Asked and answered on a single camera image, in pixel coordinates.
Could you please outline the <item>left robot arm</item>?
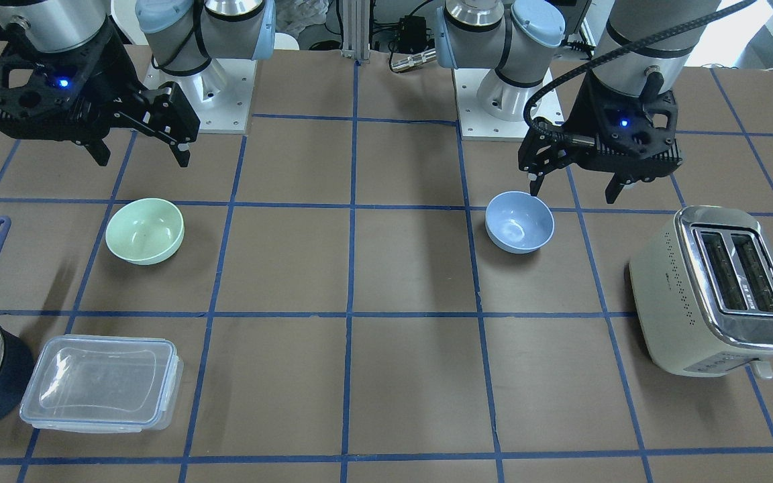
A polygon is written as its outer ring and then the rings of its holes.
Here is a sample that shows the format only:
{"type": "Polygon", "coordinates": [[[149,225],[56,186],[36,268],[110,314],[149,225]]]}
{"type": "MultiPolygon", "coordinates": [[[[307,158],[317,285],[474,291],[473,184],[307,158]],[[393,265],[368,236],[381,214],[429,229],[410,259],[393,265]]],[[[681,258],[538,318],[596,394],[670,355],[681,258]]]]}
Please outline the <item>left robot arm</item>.
{"type": "Polygon", "coordinates": [[[566,38],[566,19],[547,1],[446,1],[433,40],[444,68],[485,68],[496,83],[527,91],[515,113],[528,127],[518,167],[537,195],[547,174],[577,165],[608,173],[605,201],[623,189],[674,173],[672,91],[717,1],[617,1],[585,64],[544,82],[566,38]]]}

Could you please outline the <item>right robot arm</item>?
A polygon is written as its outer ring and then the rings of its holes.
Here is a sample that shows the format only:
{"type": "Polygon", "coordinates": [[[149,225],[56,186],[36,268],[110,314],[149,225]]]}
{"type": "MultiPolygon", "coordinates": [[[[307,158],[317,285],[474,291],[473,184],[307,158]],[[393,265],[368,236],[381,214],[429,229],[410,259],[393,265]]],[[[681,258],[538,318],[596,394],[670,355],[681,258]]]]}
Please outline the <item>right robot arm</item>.
{"type": "Polygon", "coordinates": [[[169,80],[141,82],[107,1],[0,1],[0,132],[71,142],[104,167],[105,137],[134,129],[169,146],[182,168],[201,122],[185,81],[221,58],[267,59],[272,1],[138,1],[152,66],[169,80]]]}

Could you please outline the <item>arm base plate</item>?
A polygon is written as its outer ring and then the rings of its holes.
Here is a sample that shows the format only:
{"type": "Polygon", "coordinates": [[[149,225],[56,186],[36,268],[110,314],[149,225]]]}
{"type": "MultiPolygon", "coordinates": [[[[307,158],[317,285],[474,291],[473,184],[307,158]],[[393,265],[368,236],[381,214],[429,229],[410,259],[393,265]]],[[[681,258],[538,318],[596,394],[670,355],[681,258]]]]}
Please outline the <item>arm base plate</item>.
{"type": "Polygon", "coordinates": [[[464,140],[520,142],[528,130],[525,104],[552,73],[547,70],[542,83],[531,88],[504,83],[491,68],[458,68],[453,77],[464,140]]]}
{"type": "Polygon", "coordinates": [[[197,74],[172,76],[150,66],[144,84],[155,89],[171,80],[178,83],[199,116],[201,133],[245,134],[257,67],[251,59],[214,59],[197,74]]]}

